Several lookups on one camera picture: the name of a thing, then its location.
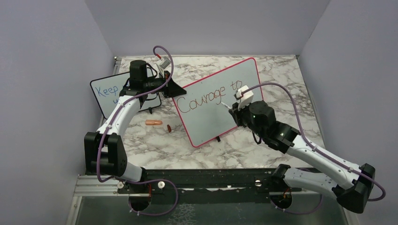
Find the red framed whiteboard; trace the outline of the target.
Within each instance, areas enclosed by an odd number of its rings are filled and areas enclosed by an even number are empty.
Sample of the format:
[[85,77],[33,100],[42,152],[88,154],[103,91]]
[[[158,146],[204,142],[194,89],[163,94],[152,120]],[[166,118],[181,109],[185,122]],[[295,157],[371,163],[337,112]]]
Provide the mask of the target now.
[[250,57],[187,84],[187,92],[173,98],[189,141],[199,147],[237,126],[225,105],[232,106],[236,91],[260,84],[255,58]]

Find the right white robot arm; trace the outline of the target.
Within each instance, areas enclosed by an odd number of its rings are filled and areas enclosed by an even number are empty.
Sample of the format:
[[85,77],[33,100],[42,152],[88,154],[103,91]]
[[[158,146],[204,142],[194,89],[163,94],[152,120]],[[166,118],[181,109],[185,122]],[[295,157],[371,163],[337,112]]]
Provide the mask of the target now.
[[340,206],[363,213],[371,191],[375,168],[344,160],[305,139],[296,128],[276,120],[275,111],[264,101],[255,101],[239,109],[234,103],[229,109],[237,126],[251,130],[257,144],[296,157],[318,173],[303,172],[280,164],[271,176],[271,186],[278,191],[287,187],[302,188],[335,199]]

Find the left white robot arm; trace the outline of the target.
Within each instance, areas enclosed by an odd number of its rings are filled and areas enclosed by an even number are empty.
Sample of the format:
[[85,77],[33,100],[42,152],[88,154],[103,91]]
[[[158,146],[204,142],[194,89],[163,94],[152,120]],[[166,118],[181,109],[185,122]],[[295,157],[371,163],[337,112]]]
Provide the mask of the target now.
[[142,109],[150,94],[162,93],[165,98],[185,95],[187,92],[173,79],[174,62],[164,57],[156,62],[157,76],[148,76],[148,63],[144,60],[130,62],[130,77],[120,91],[118,102],[106,122],[96,132],[87,132],[84,137],[85,167],[98,176],[109,175],[130,181],[135,192],[147,188],[144,169],[128,162],[122,138],[133,119]]

